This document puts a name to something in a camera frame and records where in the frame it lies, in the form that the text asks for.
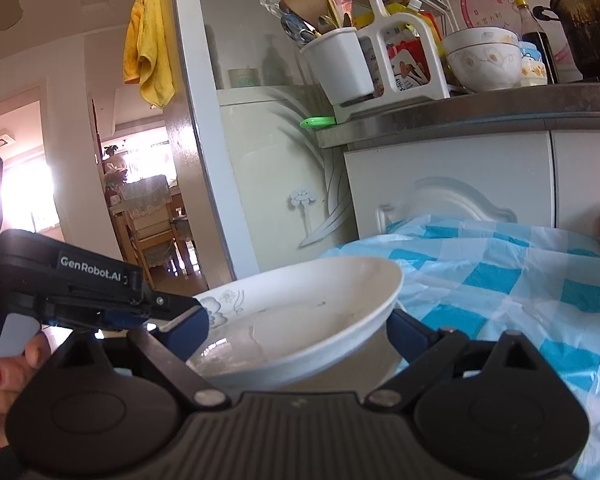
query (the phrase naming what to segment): glass bottle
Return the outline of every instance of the glass bottle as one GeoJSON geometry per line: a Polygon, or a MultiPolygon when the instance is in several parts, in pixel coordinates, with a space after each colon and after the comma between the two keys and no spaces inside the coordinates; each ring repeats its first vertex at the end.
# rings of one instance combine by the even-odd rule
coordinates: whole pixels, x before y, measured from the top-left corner
{"type": "Polygon", "coordinates": [[[551,51],[546,32],[531,13],[526,0],[515,0],[515,2],[522,21],[522,40],[533,43],[542,54],[542,61],[546,65],[547,82],[549,84],[559,83],[558,71],[555,69],[554,53],[551,51]]]}

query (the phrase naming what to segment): utensil holder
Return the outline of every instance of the utensil holder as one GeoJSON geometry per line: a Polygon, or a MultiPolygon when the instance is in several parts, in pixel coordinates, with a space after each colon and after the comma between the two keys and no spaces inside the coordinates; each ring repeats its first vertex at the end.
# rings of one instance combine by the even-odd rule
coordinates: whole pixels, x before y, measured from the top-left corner
{"type": "Polygon", "coordinates": [[[374,92],[355,28],[332,30],[302,47],[300,52],[332,105],[341,105],[374,92]]]}

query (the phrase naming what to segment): floor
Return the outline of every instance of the floor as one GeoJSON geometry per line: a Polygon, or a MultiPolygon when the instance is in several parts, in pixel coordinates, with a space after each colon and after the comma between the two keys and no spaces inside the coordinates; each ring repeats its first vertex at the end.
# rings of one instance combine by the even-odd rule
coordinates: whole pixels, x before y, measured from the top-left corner
{"type": "Polygon", "coordinates": [[[155,290],[179,296],[195,296],[209,289],[205,277],[200,272],[198,256],[196,255],[196,250],[193,248],[193,244],[187,242],[187,248],[189,249],[189,257],[196,273],[192,276],[187,276],[184,273],[184,263],[182,260],[179,261],[179,267],[182,270],[182,275],[180,276],[167,272],[163,267],[153,267],[151,269],[151,277],[154,279],[155,290]]]}

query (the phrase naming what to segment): towel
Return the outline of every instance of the towel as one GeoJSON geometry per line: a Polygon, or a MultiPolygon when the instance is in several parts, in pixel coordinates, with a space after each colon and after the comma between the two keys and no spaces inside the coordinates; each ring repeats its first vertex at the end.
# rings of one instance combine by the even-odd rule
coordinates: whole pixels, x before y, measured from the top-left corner
{"type": "Polygon", "coordinates": [[[126,30],[123,78],[128,84],[139,83],[141,97],[158,108],[175,93],[160,0],[134,2],[126,30]]]}

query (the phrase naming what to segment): cabinet panel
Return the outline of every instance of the cabinet panel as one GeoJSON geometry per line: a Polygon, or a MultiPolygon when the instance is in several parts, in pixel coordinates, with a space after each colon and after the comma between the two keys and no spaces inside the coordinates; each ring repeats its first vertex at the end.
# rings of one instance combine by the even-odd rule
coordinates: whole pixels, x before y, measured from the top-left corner
{"type": "Polygon", "coordinates": [[[421,214],[554,225],[548,132],[414,142],[345,158],[361,238],[421,214]]]}
{"type": "Polygon", "coordinates": [[[600,132],[552,132],[557,227],[600,237],[600,132]]]}

